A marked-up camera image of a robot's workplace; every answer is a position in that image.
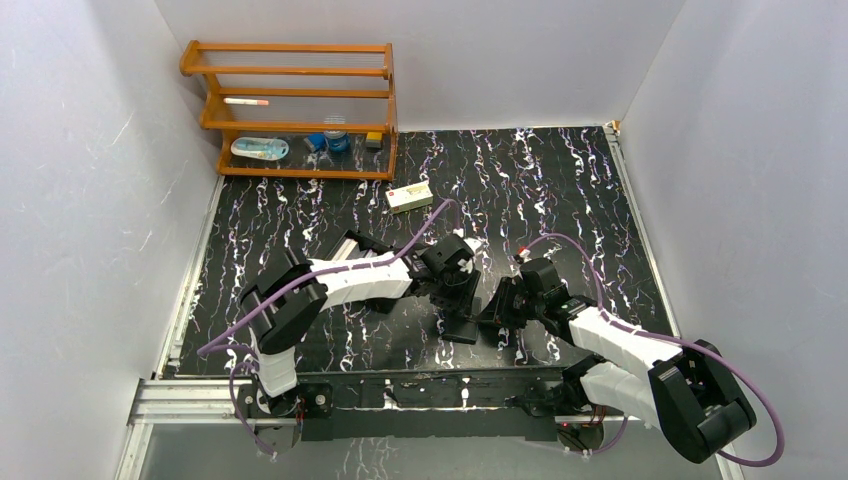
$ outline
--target wire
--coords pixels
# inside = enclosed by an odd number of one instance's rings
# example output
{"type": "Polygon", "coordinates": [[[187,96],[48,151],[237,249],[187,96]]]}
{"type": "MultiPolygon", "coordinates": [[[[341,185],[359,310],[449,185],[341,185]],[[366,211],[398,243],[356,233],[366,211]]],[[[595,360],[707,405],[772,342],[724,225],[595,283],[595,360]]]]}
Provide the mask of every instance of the wire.
{"type": "Polygon", "coordinates": [[[303,419],[306,416],[303,405],[305,401],[300,400],[300,396],[297,397],[297,402],[295,402],[294,406],[297,408],[297,413],[294,414],[295,424],[297,425],[297,431],[303,432],[303,419]]]}
{"type": "Polygon", "coordinates": [[[210,353],[226,352],[227,350],[241,351],[241,352],[244,352],[244,353],[250,355],[253,358],[257,358],[257,359],[259,358],[259,355],[256,354],[255,350],[253,350],[252,348],[250,348],[247,345],[242,345],[240,343],[232,343],[232,344],[227,344],[227,345],[215,345],[214,347],[209,348],[207,355],[210,354],[210,353]]]}
{"type": "Polygon", "coordinates": [[[619,440],[621,440],[621,437],[622,437],[622,436],[624,436],[624,429],[625,429],[625,428],[627,428],[627,415],[625,415],[625,416],[624,416],[624,419],[621,421],[621,428],[619,428],[619,429],[618,429],[618,432],[615,434],[615,436],[614,436],[614,437],[612,437],[612,440],[610,440],[610,443],[608,443],[608,444],[604,445],[603,447],[601,447],[601,448],[599,448],[599,449],[597,449],[597,450],[593,450],[593,451],[592,451],[592,455],[597,455],[597,454],[599,454],[599,453],[604,453],[604,452],[606,452],[607,450],[609,450],[609,449],[611,449],[612,447],[614,447],[614,446],[615,446],[615,444],[616,444],[616,443],[618,443],[618,441],[619,441],[619,440]]]}
{"type": "Polygon", "coordinates": [[[592,418],[589,419],[589,425],[594,425],[595,416],[598,414],[598,406],[595,405],[592,407],[592,418]]]}
{"type": "Polygon", "coordinates": [[[236,400],[236,372],[239,370],[248,371],[248,368],[252,366],[253,362],[239,362],[236,364],[235,367],[233,367],[232,370],[230,370],[230,400],[233,402],[233,409],[235,410],[236,417],[239,419],[241,424],[244,425],[244,429],[247,430],[247,433],[249,433],[250,436],[253,437],[253,441],[256,443],[256,446],[258,446],[259,449],[262,450],[262,452],[264,452],[266,455],[271,455],[271,458],[276,458],[277,451],[274,450],[274,447],[268,445],[261,438],[259,438],[259,435],[253,429],[253,427],[251,427],[250,424],[247,423],[247,420],[244,418],[244,415],[242,415],[241,409],[238,406],[238,401],[236,400]]]}
{"type": "MultiPolygon", "coordinates": [[[[322,270],[316,270],[314,272],[309,272],[305,275],[301,275],[300,277],[298,277],[295,280],[292,280],[291,282],[286,284],[283,288],[274,292],[273,295],[271,295],[265,301],[263,301],[262,303],[257,305],[256,308],[254,308],[253,310],[248,312],[247,315],[242,317],[241,320],[236,322],[232,327],[228,328],[224,333],[218,335],[212,341],[210,341],[206,345],[200,347],[200,349],[197,350],[197,354],[201,357],[207,356],[209,353],[211,353],[211,350],[212,350],[213,347],[219,345],[221,342],[224,342],[225,340],[227,340],[227,338],[233,336],[237,331],[244,328],[245,325],[247,325],[251,320],[253,320],[254,317],[259,315],[260,312],[262,312],[263,310],[268,308],[268,306],[270,306],[272,303],[276,302],[280,297],[282,297],[286,293],[292,291],[294,288],[298,287],[299,285],[303,284],[304,282],[312,280],[313,278],[315,278],[319,275],[345,272],[345,271],[348,271],[348,270],[360,270],[360,269],[364,269],[364,268],[383,267],[383,266],[389,265],[392,262],[400,259],[404,255],[406,255],[409,252],[409,250],[412,249],[412,247],[415,245],[415,243],[418,242],[418,240],[424,235],[424,232],[426,232],[427,229],[430,228],[430,225],[433,224],[433,222],[436,220],[436,218],[438,218],[438,216],[448,206],[450,206],[452,204],[455,205],[456,201],[454,201],[452,199],[445,199],[442,202],[442,204],[439,205],[439,207],[436,208],[436,210],[433,211],[433,213],[431,213],[427,217],[427,220],[424,221],[424,224],[421,226],[421,229],[418,230],[418,232],[415,234],[415,236],[412,237],[412,239],[409,241],[409,243],[407,243],[393,257],[386,259],[386,260],[380,260],[380,261],[377,261],[377,262],[373,262],[373,263],[357,263],[357,264],[351,265],[351,266],[329,267],[329,268],[325,268],[325,269],[322,269],[322,270]]],[[[457,214],[456,218],[457,218],[457,221],[460,220],[459,214],[457,214]]]]}
{"type": "Polygon", "coordinates": [[[560,434],[560,436],[562,436],[563,438],[565,438],[569,442],[573,443],[580,450],[589,450],[589,447],[587,447],[586,444],[583,443],[582,440],[577,438],[577,435],[572,435],[572,434],[566,432],[565,430],[560,430],[559,434],[560,434]]]}
{"type": "MultiPolygon", "coordinates": [[[[579,243],[577,243],[571,237],[563,235],[561,233],[547,233],[547,234],[542,235],[541,237],[533,240],[532,242],[530,242],[530,244],[527,245],[526,248],[528,248],[528,249],[532,248],[534,245],[541,242],[542,240],[549,239],[549,238],[559,238],[559,239],[565,240],[568,243],[570,243],[571,245],[573,245],[575,248],[577,248],[577,250],[583,255],[583,258],[586,260],[586,263],[589,266],[589,270],[592,272],[592,276],[595,278],[595,289],[597,290],[597,296],[598,296],[598,308],[601,312],[601,317],[604,320],[606,320],[607,323],[609,323],[611,326],[613,326],[615,328],[618,328],[619,330],[625,331],[627,333],[632,333],[632,334],[637,335],[639,337],[650,338],[650,339],[653,339],[653,340],[660,340],[660,341],[663,341],[663,342],[673,343],[673,344],[679,345],[681,347],[685,347],[685,348],[694,350],[694,351],[696,351],[696,352],[698,352],[702,355],[706,355],[706,356],[710,357],[711,359],[715,360],[720,365],[722,365],[724,368],[728,369],[731,373],[736,375],[736,377],[739,380],[741,380],[742,383],[744,383],[749,389],[751,389],[751,392],[753,392],[754,395],[760,400],[760,402],[763,404],[763,407],[765,407],[766,412],[768,412],[769,417],[771,417],[771,422],[774,425],[774,433],[777,437],[777,441],[775,442],[775,446],[774,446],[774,452],[770,456],[768,456],[767,458],[764,458],[762,460],[748,460],[748,459],[745,459],[745,458],[739,458],[739,457],[736,457],[736,456],[731,455],[729,453],[725,453],[721,450],[718,451],[719,455],[726,458],[727,460],[730,460],[731,462],[735,462],[735,463],[738,463],[740,465],[744,465],[746,467],[768,467],[769,465],[774,465],[775,463],[777,463],[778,460],[780,460],[780,457],[783,456],[783,451],[786,447],[786,436],[785,436],[784,431],[783,431],[783,423],[780,421],[780,417],[777,415],[777,410],[774,408],[774,405],[772,405],[772,403],[766,397],[765,393],[762,390],[760,390],[760,388],[757,387],[756,384],[754,384],[753,380],[751,380],[747,375],[742,373],[738,368],[736,368],[735,366],[730,364],[730,362],[725,360],[724,357],[722,357],[721,355],[718,355],[715,352],[708,350],[708,349],[706,349],[706,348],[704,348],[704,347],[702,347],[702,346],[700,346],[700,345],[698,345],[694,342],[690,342],[688,340],[683,340],[682,338],[671,337],[671,336],[668,336],[668,335],[661,335],[661,334],[658,334],[658,333],[646,332],[644,330],[637,329],[635,327],[627,326],[627,324],[625,324],[623,322],[612,321],[612,319],[609,318],[609,315],[607,315],[607,312],[606,312],[606,310],[604,310],[604,307],[603,307],[603,290],[601,289],[600,275],[598,274],[597,270],[595,270],[595,266],[592,263],[591,257],[589,257],[589,255],[586,253],[586,251],[583,249],[583,247],[580,246],[579,243]]],[[[627,422],[622,424],[622,426],[621,426],[622,431],[624,430],[624,426],[626,425],[626,423],[627,422]]]]}
{"type": "Polygon", "coordinates": [[[286,415],[290,415],[291,412],[293,412],[293,411],[295,411],[295,409],[297,409],[298,405],[300,405],[300,397],[299,396],[294,399],[294,405],[292,405],[292,408],[290,408],[289,411],[287,411],[286,413],[281,413],[277,416],[278,417],[285,417],[286,415]]]}
{"type": "Polygon", "coordinates": [[[442,282],[442,283],[444,283],[446,287],[458,287],[460,285],[465,285],[466,283],[468,283],[468,280],[470,280],[470,279],[471,279],[471,275],[466,275],[465,280],[463,280],[461,282],[457,282],[457,283],[442,282]]]}

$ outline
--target small yellow box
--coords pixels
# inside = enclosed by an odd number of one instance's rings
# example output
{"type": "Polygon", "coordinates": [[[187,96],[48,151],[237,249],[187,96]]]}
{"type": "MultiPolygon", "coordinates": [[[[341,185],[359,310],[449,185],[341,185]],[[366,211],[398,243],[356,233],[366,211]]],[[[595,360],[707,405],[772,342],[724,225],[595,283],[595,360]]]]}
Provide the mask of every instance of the small yellow box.
{"type": "Polygon", "coordinates": [[[380,132],[368,132],[365,135],[365,146],[368,148],[383,148],[383,134],[380,132]]]}

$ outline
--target blue container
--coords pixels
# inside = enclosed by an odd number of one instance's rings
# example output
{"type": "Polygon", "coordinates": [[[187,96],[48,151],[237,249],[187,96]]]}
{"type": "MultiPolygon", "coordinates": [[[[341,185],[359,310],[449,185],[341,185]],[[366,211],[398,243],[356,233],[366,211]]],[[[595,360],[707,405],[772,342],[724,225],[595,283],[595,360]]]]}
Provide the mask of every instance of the blue container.
{"type": "Polygon", "coordinates": [[[327,139],[324,138],[323,133],[313,133],[306,137],[304,142],[306,143],[306,148],[308,148],[310,152],[317,152],[324,148],[324,145],[327,144],[327,139]]]}
{"type": "Polygon", "coordinates": [[[327,130],[324,132],[327,139],[327,148],[331,152],[344,152],[350,148],[350,135],[343,130],[327,130]]]}

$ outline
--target white box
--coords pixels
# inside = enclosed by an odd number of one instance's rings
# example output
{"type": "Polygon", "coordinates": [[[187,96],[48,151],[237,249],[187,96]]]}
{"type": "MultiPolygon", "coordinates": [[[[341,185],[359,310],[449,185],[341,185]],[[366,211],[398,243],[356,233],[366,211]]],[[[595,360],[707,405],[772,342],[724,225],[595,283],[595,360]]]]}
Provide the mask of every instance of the white box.
{"type": "Polygon", "coordinates": [[[400,213],[430,205],[433,203],[433,192],[430,191],[430,182],[425,181],[389,190],[386,192],[386,199],[392,213],[400,213]]]}

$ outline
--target white wall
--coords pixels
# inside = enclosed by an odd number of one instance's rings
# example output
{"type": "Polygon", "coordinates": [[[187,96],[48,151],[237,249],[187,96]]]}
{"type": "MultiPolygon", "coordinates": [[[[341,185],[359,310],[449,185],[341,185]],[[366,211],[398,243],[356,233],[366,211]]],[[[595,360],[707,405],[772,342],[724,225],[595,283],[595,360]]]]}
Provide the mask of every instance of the white wall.
{"type": "Polygon", "coordinates": [[[0,478],[110,478],[216,147],[152,2],[0,12],[0,478]]]}
{"type": "Polygon", "coordinates": [[[156,0],[174,35],[392,42],[402,130],[624,116],[683,0],[156,0]]]}
{"type": "MultiPolygon", "coordinates": [[[[684,336],[773,399],[786,455],[746,478],[844,478],[848,4],[690,0],[622,125],[684,336]]],[[[760,424],[736,443],[764,458],[760,424]]]]}

